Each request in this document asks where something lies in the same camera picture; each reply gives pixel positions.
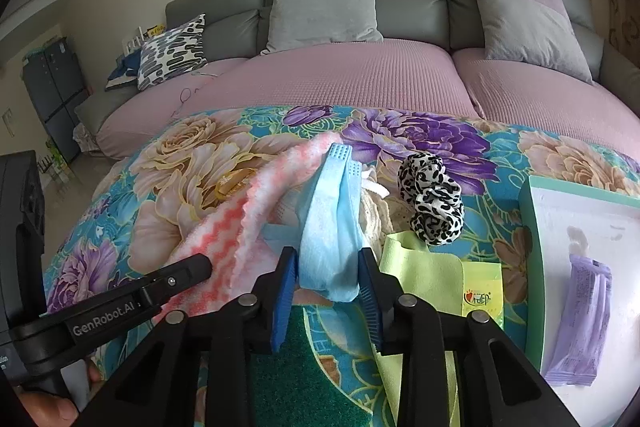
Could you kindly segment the person's hand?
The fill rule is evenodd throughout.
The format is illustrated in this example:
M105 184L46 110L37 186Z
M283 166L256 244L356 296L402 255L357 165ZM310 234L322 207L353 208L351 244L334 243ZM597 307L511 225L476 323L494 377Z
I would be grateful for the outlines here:
M87 369L86 381L88 381L86 398L90 401L101 389L104 380L91 359L85 359L85 367ZM78 418L78 408L69 399L45 392L24 391L22 388L15 388L15 392L22 406L37 426L67 427L73 425L73 422Z

